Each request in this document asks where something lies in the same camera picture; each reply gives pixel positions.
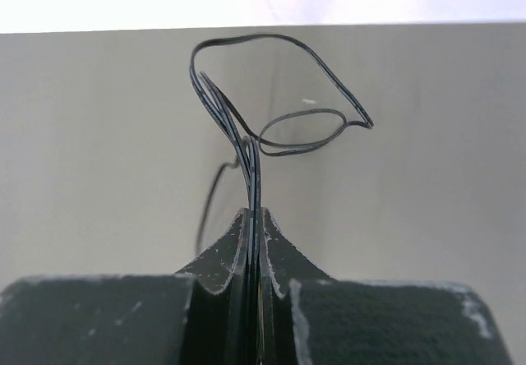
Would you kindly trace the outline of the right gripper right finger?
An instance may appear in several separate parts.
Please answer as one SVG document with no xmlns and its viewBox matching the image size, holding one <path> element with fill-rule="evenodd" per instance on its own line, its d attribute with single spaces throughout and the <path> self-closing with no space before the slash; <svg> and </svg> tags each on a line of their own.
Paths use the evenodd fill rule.
<svg viewBox="0 0 526 365">
<path fill-rule="evenodd" d="M 509 364 L 489 307 L 451 282 L 336 280 L 261 212 L 265 364 Z"/>
</svg>

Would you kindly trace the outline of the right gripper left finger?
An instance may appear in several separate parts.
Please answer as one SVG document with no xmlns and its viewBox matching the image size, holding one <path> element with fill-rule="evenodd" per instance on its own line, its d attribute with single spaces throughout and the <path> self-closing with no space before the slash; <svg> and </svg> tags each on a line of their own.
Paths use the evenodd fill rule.
<svg viewBox="0 0 526 365">
<path fill-rule="evenodd" d="M 250 217 L 168 275 L 41 275 L 1 293 L 4 364 L 248 364 Z"/>
</svg>

